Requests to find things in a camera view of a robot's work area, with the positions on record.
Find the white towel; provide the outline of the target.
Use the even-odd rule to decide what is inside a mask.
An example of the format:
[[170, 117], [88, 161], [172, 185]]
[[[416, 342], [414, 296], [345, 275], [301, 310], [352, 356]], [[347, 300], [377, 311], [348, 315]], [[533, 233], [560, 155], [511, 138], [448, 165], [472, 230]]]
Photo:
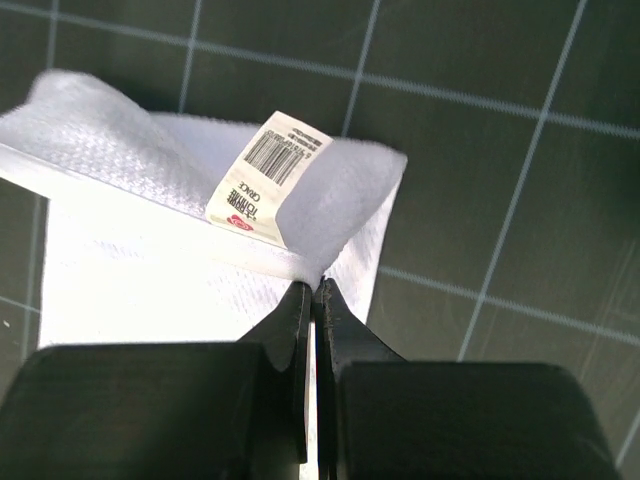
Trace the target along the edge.
[[[369, 309], [407, 158], [333, 139], [287, 162], [270, 203], [282, 241], [242, 232], [276, 179], [257, 164], [245, 207], [215, 200], [255, 125], [149, 112], [86, 74], [50, 70], [1, 117], [1, 175], [50, 201], [39, 350], [64, 345], [233, 342], [294, 282], [325, 273]], [[215, 202], [216, 214], [206, 207]]]

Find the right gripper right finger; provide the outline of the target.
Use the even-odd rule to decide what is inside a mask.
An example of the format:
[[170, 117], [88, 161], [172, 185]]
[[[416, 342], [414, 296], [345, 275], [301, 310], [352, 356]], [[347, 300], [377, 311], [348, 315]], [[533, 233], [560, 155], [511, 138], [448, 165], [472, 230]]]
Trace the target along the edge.
[[616, 479], [592, 403], [546, 363], [409, 361], [321, 282], [316, 325], [323, 479]]

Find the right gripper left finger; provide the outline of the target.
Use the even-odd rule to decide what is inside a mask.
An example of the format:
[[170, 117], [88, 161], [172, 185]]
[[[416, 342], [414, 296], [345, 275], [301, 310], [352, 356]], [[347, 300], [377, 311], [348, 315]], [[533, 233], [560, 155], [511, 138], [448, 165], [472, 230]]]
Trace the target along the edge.
[[307, 460], [311, 290], [233, 342], [34, 352], [1, 405], [5, 479], [295, 479]]

